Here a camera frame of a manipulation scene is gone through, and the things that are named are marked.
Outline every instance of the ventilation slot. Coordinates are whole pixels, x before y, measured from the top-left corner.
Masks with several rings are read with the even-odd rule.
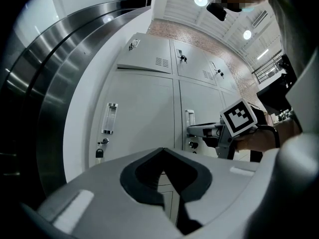
[[[234,90],[236,90],[236,85],[235,85],[235,84],[231,83],[230,85],[231,85],[231,87],[232,87]]]
[[[168,67],[168,60],[163,59],[163,66]]]
[[[203,73],[204,73],[204,77],[205,78],[210,79],[210,80],[214,80],[214,78],[212,77],[210,72],[207,72],[207,71],[203,70]]]
[[[162,59],[161,59],[161,58],[156,58],[155,64],[156,64],[157,66],[161,66],[161,64],[162,64]]]
[[[259,17],[255,20],[255,22],[253,23],[253,28],[256,28],[262,21],[263,19],[268,15],[268,13],[266,11],[263,11]]]

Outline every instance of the ceiling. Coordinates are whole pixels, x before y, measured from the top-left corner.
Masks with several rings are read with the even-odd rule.
[[[253,23],[264,11],[263,19],[254,27]],[[267,2],[256,6],[251,12],[227,12],[226,20],[219,21],[205,6],[197,6],[194,0],[156,0],[154,18],[179,22],[209,34],[235,51],[252,71],[281,51],[279,27]],[[245,30],[252,32],[249,40],[243,37]],[[266,49],[269,51],[257,60]]]

